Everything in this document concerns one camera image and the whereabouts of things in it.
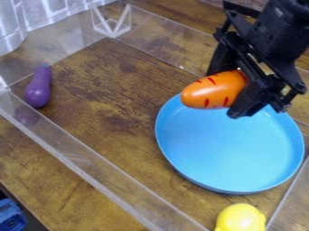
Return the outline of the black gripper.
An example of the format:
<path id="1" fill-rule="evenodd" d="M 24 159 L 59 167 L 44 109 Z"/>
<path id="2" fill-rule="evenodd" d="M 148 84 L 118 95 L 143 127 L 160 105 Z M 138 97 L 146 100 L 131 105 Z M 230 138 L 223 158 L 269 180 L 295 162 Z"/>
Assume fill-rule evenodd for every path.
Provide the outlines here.
<path id="1" fill-rule="evenodd" d="M 270 8 L 254 23 L 231 10 L 226 17 L 214 34 L 218 45 L 206 75 L 241 69 L 249 79 L 227 116 L 253 116 L 265 106 L 281 113 L 306 92 L 294 62 L 308 48 L 308 14 Z"/>

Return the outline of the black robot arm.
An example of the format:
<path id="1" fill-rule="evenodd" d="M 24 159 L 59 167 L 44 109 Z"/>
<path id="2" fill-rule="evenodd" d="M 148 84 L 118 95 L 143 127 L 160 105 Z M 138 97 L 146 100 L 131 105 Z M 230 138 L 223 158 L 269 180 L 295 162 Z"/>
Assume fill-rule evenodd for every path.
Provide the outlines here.
<path id="1" fill-rule="evenodd" d="M 309 0 L 267 0 L 261 11 L 226 0 L 223 9 L 206 73 L 241 69 L 249 79 L 227 115 L 253 116 L 265 106 L 283 112 L 306 92 L 294 62 L 309 48 Z"/>

